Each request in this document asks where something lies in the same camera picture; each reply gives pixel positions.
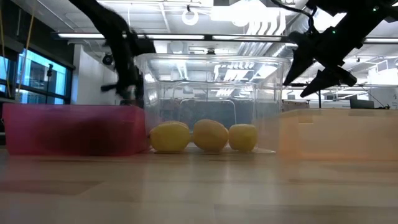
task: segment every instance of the wooden surface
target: wooden surface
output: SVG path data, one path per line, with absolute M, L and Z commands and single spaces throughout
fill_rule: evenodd
M 0 223 L 398 223 L 398 165 L 3 155 Z

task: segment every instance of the ceiling light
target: ceiling light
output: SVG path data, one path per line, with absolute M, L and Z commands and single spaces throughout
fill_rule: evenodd
M 278 57 L 278 55 L 285 49 L 286 45 L 281 46 L 272 56 Z
M 162 81 L 171 81 L 172 76 L 171 75 L 159 75 L 159 80 Z
M 298 47 L 297 44 L 293 44 L 293 43 L 286 43 L 285 46 L 286 47 Z
M 192 19 L 187 19 L 188 10 L 184 10 L 182 13 L 182 22 L 188 26 L 193 26 L 199 21 L 199 14 L 196 10 L 191 9 L 190 12 L 193 13 Z
M 237 71 L 237 70 L 228 69 L 228 70 L 226 71 L 226 73 L 225 73 L 225 76 L 224 76 L 224 82 L 234 80 L 235 77 L 236 77 L 236 75 L 237 75 L 237 74 L 236 74 L 236 71 Z
M 253 91 L 253 87 L 251 87 L 251 86 L 245 86 L 245 87 L 243 88 L 243 91 Z
M 266 41 L 280 42 L 282 37 L 278 36 L 255 36 L 255 35 L 214 35 L 213 40 L 242 40 L 242 41 Z
M 155 79 L 154 79 L 154 77 L 151 75 L 151 74 L 145 74 L 145 81 L 147 82 L 147 83 L 154 83 L 155 82 Z
M 235 81 L 236 82 L 241 81 L 242 78 L 244 78 L 249 71 L 250 70 L 238 70 L 238 71 L 236 71 Z
M 274 73 L 278 68 L 272 65 L 263 65 L 258 72 L 251 78 L 250 82 L 255 79 L 264 79 Z
M 63 39 L 103 39 L 104 35 L 102 34 L 58 34 L 60 38 Z
M 231 6 L 214 6 L 211 8 L 212 21 L 230 22 L 267 22 L 280 13 L 278 7 L 266 7 L 260 0 L 238 1 Z
M 230 96 L 232 94 L 232 92 L 234 91 L 234 89 L 220 89 L 217 91 L 216 96 Z
M 217 78 L 220 75 L 220 73 L 218 72 L 218 69 L 221 67 L 221 65 L 216 65 L 214 66 L 214 81 L 217 82 Z
M 377 38 L 367 37 L 364 41 L 365 44 L 398 44 L 398 38 Z
M 314 26 L 319 31 L 325 31 L 329 27 L 336 26 L 344 17 L 346 13 L 337 13 L 335 16 L 329 15 L 329 13 L 318 9 L 314 16 Z
M 172 34 L 150 34 L 146 35 L 149 39 L 162 39 L 162 40 L 203 40 L 204 35 L 172 35 Z
M 138 1 L 113 1 L 113 0 L 97 0 L 101 4 L 132 4 L 138 2 L 162 2 L 163 0 L 138 0 Z

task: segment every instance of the yellow fruit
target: yellow fruit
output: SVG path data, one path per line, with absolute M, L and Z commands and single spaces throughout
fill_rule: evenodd
M 191 140 L 188 126 L 178 121 L 168 121 L 150 131 L 150 143 L 158 152 L 180 152 Z
M 241 152 L 251 152 L 257 144 L 257 129 L 251 124 L 235 124 L 229 129 L 229 146 Z
M 162 124 L 172 124 L 172 123 L 181 124 L 181 125 L 184 125 L 185 127 L 188 128 L 188 125 L 186 125 L 186 124 L 184 124 L 184 123 L 182 123 L 182 122 L 179 122 L 179 121 L 165 121 L 165 122 L 163 122 Z
M 228 130 L 217 121 L 200 120 L 193 127 L 193 142 L 204 151 L 220 152 L 228 142 Z

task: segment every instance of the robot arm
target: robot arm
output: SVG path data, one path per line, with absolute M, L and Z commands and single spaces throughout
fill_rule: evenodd
M 134 85 L 138 106 L 143 107 L 144 82 L 133 58 L 140 54 L 155 53 L 153 42 L 138 39 L 137 34 L 119 14 L 102 6 L 97 0 L 69 1 L 88 16 L 111 48 L 119 79 L 115 84 L 102 86 L 101 90 L 116 89 L 116 93 L 124 100 L 130 100 L 128 88 Z
M 346 15 L 336 27 L 329 27 L 323 33 L 316 31 L 313 20 L 311 22 L 310 19 L 310 28 L 306 33 L 289 34 L 289 39 L 296 43 L 298 48 L 294 51 L 292 68 L 284 85 L 291 84 L 314 61 L 321 63 L 325 69 L 318 71 L 301 97 L 335 85 L 355 85 L 356 78 L 341 67 L 344 64 L 343 59 L 354 48 L 360 49 L 364 38 L 380 22 L 398 20 L 398 7 L 392 6 L 396 2 L 396 0 L 308 0 L 307 7 L 310 9 L 320 8 L 332 16 L 342 12 Z

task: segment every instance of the transparent container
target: transparent container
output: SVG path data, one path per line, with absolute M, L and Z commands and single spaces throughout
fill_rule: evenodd
M 201 119 L 229 129 L 253 124 L 256 149 L 275 151 L 282 79 L 290 60 L 226 55 L 144 54 L 136 57 L 144 76 L 146 130 L 180 121 L 191 132 Z

